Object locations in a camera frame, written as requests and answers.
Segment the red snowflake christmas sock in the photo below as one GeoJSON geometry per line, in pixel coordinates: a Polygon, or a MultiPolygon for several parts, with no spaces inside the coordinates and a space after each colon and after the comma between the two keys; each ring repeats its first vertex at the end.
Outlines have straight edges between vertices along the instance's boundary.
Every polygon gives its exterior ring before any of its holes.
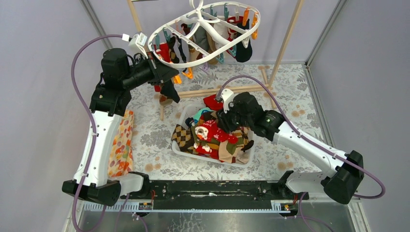
{"type": "Polygon", "coordinates": [[[195,151],[217,160],[219,159],[219,148],[212,148],[209,145],[213,140],[219,142],[219,144],[222,142],[236,144],[238,142],[236,136],[220,129],[216,120],[208,120],[199,126],[195,126],[192,134],[197,139],[194,140],[193,145],[195,151]]]}

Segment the white round clip hanger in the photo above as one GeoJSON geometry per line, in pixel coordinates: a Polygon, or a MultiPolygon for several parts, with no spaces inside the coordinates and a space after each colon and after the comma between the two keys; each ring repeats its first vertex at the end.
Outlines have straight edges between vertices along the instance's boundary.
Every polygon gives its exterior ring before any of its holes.
{"type": "Polygon", "coordinates": [[[260,11],[236,1],[222,1],[205,5],[202,0],[189,1],[192,10],[156,29],[148,38],[147,46],[165,65],[179,70],[210,61],[224,62],[224,56],[236,56],[236,44],[248,46],[258,37],[260,11]],[[249,19],[249,29],[241,29],[249,19]],[[170,62],[155,53],[154,45],[167,43],[170,62]]]}

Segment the dark navy sock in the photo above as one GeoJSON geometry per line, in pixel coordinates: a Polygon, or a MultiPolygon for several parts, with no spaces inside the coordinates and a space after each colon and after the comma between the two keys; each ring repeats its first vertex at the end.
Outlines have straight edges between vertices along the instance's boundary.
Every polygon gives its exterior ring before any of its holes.
{"type": "MultiPolygon", "coordinates": [[[[246,25],[243,26],[242,22],[237,23],[237,26],[241,29],[249,29],[249,19],[246,22],[246,25]]],[[[250,60],[252,56],[252,46],[251,43],[248,42],[248,46],[245,48],[242,42],[236,44],[236,56],[235,59],[237,62],[247,62],[250,60]]]]}

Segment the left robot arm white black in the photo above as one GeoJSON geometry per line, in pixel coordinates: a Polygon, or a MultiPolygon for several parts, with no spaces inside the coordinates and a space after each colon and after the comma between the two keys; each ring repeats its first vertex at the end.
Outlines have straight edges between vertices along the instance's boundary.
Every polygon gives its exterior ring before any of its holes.
{"type": "Polygon", "coordinates": [[[169,82],[179,71],[165,65],[149,52],[138,63],[122,48],[103,53],[100,81],[86,111],[90,126],[85,150],[74,177],[64,181],[62,191],[81,200],[105,206],[116,204],[120,196],[133,193],[143,199],[149,195],[149,177],[131,172],[109,177],[108,164],[115,135],[131,100],[131,90],[145,84],[169,82]]]}

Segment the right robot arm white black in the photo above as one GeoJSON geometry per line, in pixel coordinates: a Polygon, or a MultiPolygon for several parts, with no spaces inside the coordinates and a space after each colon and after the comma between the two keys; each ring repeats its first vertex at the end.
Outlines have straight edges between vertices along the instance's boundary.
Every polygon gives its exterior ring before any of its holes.
{"type": "Polygon", "coordinates": [[[289,171],[280,179],[278,195],[289,199],[296,193],[324,193],[332,200],[348,204],[364,179],[363,156],[352,151],[346,153],[304,133],[284,115],[265,110],[248,92],[234,94],[224,89],[216,96],[223,104],[217,112],[218,127],[233,132],[248,127],[255,135],[275,144],[283,145],[302,155],[319,168],[319,172],[297,173],[289,171]]]}

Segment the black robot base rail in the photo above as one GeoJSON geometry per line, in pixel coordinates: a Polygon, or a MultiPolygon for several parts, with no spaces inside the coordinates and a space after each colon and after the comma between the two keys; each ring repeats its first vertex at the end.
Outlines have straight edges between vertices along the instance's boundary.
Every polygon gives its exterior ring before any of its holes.
{"type": "Polygon", "coordinates": [[[152,180],[130,199],[147,200],[155,210],[271,210],[272,203],[296,204],[309,195],[280,181],[152,180]]]}

